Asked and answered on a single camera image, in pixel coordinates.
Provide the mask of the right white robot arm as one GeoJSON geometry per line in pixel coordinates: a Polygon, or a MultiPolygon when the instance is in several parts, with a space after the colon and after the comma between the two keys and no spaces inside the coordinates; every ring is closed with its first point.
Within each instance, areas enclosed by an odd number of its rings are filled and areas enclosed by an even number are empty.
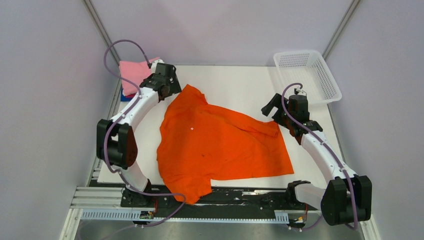
{"type": "Polygon", "coordinates": [[[286,98],[277,93],[261,112],[268,116],[273,108],[277,109],[273,121],[289,130],[326,181],[326,188],[316,187],[307,180],[290,182],[285,192],[286,204],[292,209],[307,204],[321,211],[330,226],[368,221],[372,214],[372,182],[337,156],[321,125],[310,118],[307,97],[293,94],[286,98]]]}

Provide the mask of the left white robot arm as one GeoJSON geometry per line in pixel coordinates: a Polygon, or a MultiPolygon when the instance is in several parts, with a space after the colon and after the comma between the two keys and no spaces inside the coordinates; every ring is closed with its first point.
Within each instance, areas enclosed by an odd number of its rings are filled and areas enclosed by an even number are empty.
{"type": "Polygon", "coordinates": [[[135,192],[133,198],[142,207],[152,203],[153,193],[146,188],[149,179],[136,163],[135,129],[153,107],[182,91],[174,65],[156,60],[150,67],[152,73],[136,86],[135,96],[123,110],[96,126],[96,156],[135,192]]]}

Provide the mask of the orange t shirt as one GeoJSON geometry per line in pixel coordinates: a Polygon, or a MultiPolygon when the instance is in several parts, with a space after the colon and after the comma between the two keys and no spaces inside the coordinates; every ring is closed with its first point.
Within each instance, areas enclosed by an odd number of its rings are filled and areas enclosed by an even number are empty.
{"type": "Polygon", "coordinates": [[[160,134],[158,171],[179,202],[195,204],[213,180],[294,173],[277,123],[209,104],[191,85],[168,106],[160,134]]]}

